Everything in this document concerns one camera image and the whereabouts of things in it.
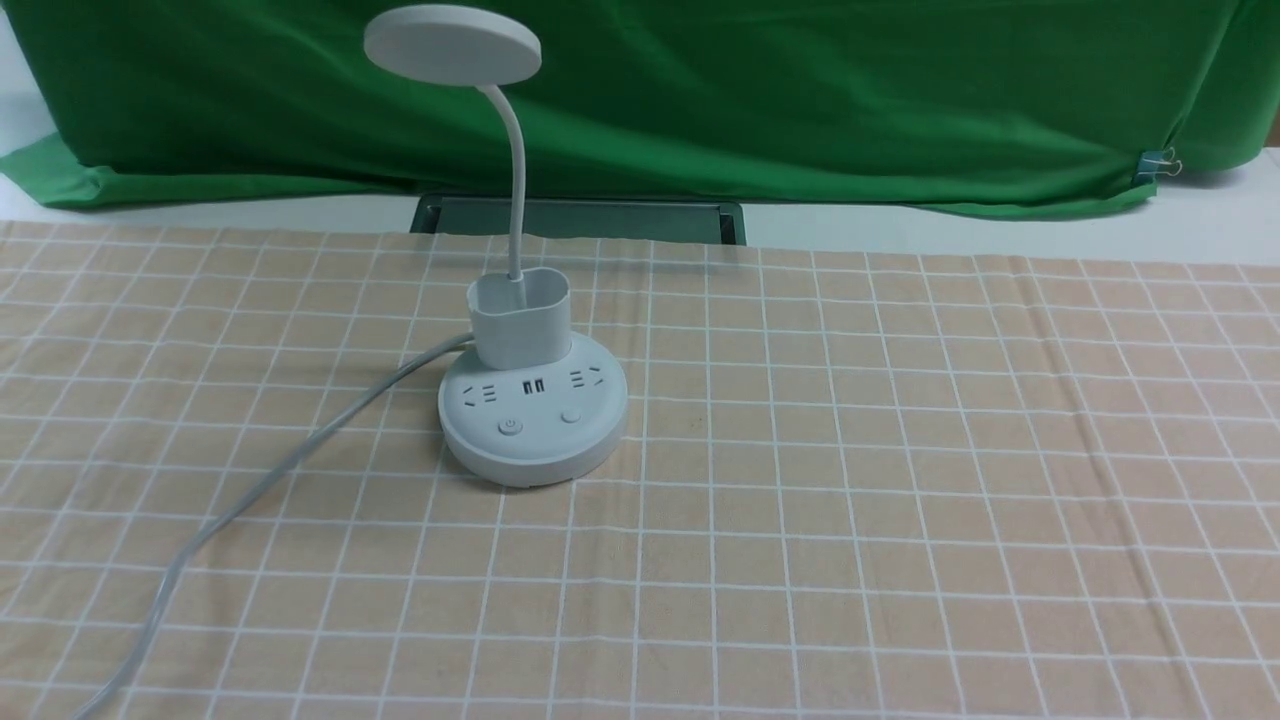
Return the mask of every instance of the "metal clip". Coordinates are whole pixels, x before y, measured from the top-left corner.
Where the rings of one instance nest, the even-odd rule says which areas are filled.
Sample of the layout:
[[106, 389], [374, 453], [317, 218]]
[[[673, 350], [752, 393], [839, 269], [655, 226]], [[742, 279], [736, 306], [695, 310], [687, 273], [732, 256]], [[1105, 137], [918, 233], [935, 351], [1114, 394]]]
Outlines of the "metal clip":
[[1183, 161], [1178, 159], [1174, 147], [1149, 150], [1138, 159], [1138, 170], [1133, 174], [1133, 184], [1156, 182], [1156, 176], [1178, 177], [1183, 173]]

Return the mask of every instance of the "green backdrop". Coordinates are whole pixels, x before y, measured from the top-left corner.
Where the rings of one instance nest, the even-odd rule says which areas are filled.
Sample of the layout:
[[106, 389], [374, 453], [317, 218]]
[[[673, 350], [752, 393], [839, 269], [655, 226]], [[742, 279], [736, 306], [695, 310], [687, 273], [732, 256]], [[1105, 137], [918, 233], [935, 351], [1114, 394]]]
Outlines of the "green backdrop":
[[[60, 208], [320, 192], [504, 193], [472, 90], [392, 77], [404, 0], [5, 0], [59, 135], [0, 161]], [[536, 196], [1114, 211], [1143, 151], [1257, 155], [1277, 0], [480, 0], [545, 63], [508, 88]]]

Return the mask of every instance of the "desk lamp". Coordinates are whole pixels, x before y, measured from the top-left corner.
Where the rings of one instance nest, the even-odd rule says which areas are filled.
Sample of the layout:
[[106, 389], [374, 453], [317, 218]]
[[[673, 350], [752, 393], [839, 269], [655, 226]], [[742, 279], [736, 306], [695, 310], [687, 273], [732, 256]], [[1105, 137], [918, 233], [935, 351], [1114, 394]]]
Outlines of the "desk lamp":
[[627, 383], [608, 348], [572, 332], [568, 278], [553, 268], [521, 269], [525, 142], [499, 86], [538, 72], [538, 36], [476, 8], [411, 5], [369, 23], [365, 54], [408, 79], [475, 87], [498, 110], [511, 142], [507, 272], [481, 275], [467, 288], [475, 345], [440, 383], [445, 443], [468, 470], [504, 486], [585, 475], [622, 437]]

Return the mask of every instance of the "lamp head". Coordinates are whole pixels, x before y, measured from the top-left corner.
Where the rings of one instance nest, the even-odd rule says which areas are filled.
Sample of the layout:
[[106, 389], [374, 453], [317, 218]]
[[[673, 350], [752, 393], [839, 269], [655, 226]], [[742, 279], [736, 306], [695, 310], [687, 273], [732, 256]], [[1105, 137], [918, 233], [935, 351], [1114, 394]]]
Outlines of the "lamp head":
[[460, 5], [388, 10], [365, 28], [365, 55], [384, 70], [431, 85], [500, 86], [531, 78], [543, 47], [527, 27]]

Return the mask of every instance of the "flexible gooseneck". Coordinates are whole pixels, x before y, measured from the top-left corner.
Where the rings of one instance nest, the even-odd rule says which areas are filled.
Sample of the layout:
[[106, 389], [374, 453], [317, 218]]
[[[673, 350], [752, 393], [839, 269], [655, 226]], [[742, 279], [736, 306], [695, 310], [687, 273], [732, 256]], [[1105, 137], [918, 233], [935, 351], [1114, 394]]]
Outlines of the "flexible gooseneck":
[[498, 86], [483, 85], [477, 90], [502, 115], [502, 124], [507, 128], [507, 140], [511, 143], [511, 234], [507, 240], [507, 278], [516, 283], [516, 296], [520, 299], [520, 306], [525, 307], [527, 306], [525, 274], [520, 268], [520, 243], [525, 234], [525, 136], [520, 132], [516, 111]]

